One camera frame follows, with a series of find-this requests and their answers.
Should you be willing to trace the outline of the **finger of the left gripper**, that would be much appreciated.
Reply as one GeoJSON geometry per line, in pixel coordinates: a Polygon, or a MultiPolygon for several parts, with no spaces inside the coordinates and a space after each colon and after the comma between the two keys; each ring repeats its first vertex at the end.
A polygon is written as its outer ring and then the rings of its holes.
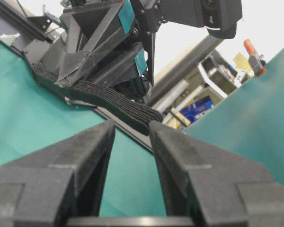
{"type": "Polygon", "coordinates": [[[67,41],[56,84],[72,87],[129,36],[135,13],[128,0],[89,0],[66,8],[60,20],[67,41]]]}
{"type": "Polygon", "coordinates": [[[116,57],[102,70],[91,75],[89,81],[100,86],[112,87],[141,77],[147,68],[143,45],[138,42],[134,43],[131,49],[116,57]]]}

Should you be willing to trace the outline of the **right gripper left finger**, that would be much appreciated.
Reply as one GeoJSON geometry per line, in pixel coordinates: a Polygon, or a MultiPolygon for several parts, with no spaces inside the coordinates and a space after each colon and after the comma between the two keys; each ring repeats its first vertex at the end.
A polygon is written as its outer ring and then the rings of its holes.
{"type": "Polygon", "coordinates": [[[0,227],[61,227],[98,216],[114,139],[107,120],[0,165],[0,227]]]}

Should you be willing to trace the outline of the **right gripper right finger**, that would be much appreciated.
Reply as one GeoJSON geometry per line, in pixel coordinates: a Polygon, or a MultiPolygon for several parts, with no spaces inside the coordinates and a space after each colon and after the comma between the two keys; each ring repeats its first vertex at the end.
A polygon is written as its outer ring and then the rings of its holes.
{"type": "Polygon", "coordinates": [[[149,124],[166,213],[197,227],[284,227],[284,186],[261,163],[149,124]]]}

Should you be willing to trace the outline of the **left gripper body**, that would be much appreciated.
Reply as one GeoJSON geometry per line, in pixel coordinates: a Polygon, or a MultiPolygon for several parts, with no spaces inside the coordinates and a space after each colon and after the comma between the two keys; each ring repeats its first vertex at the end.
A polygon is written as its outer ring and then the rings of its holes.
{"type": "Polygon", "coordinates": [[[149,102],[154,86],[156,33],[164,23],[160,0],[124,0],[119,21],[124,40],[119,44],[119,92],[137,102],[149,102]]]}

